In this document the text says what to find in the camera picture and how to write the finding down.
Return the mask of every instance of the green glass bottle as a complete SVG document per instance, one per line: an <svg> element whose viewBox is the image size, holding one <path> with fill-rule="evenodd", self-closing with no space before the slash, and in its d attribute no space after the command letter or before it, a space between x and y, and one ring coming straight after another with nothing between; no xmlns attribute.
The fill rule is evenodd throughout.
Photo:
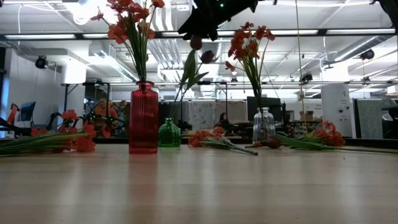
<svg viewBox="0 0 398 224"><path fill-rule="evenodd" d="M166 118L165 123L159 128L157 145L159 147L179 147L181 144L181 132L173 121Z"/></svg>

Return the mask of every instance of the wooden table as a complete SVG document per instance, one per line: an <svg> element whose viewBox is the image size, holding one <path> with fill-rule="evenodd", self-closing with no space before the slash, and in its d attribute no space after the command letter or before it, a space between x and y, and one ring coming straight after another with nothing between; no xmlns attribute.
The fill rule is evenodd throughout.
<svg viewBox="0 0 398 224"><path fill-rule="evenodd" d="M98 145L0 158L0 223L398 223L398 156L259 153Z"/></svg>

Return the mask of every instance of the desk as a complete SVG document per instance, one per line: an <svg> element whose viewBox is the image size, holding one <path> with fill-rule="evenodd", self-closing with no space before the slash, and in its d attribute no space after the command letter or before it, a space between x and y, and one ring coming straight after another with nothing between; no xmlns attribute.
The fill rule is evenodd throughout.
<svg viewBox="0 0 398 224"><path fill-rule="evenodd" d="M398 156L258 151L0 158L0 223L398 223Z"/></svg>

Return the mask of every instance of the red glass vase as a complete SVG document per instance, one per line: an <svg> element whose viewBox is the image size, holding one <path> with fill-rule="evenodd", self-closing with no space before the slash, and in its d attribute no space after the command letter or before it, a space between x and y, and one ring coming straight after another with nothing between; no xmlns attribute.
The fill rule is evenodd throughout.
<svg viewBox="0 0 398 224"><path fill-rule="evenodd" d="M154 83L139 81L138 90L131 92L129 153L157 152L159 96L152 91Z"/></svg>

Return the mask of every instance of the glass vase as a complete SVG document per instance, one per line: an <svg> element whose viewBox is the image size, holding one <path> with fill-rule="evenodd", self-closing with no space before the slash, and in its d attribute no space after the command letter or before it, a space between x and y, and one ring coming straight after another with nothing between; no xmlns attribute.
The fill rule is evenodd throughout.
<svg viewBox="0 0 398 224"><path fill-rule="evenodd" d="M166 118L165 123L159 128L159 147L179 147L181 144L180 128L174 124L173 118Z"/></svg>
<svg viewBox="0 0 398 224"><path fill-rule="evenodd" d="M268 112L269 108L263 108L262 110L262 116L260 109L258 109L259 112L254 115L253 143L261 142L267 139L268 136L275 136L274 116Z"/></svg>
<svg viewBox="0 0 398 224"><path fill-rule="evenodd" d="M159 96L152 91L154 83L140 81L138 90L131 92L129 153L157 152Z"/></svg>

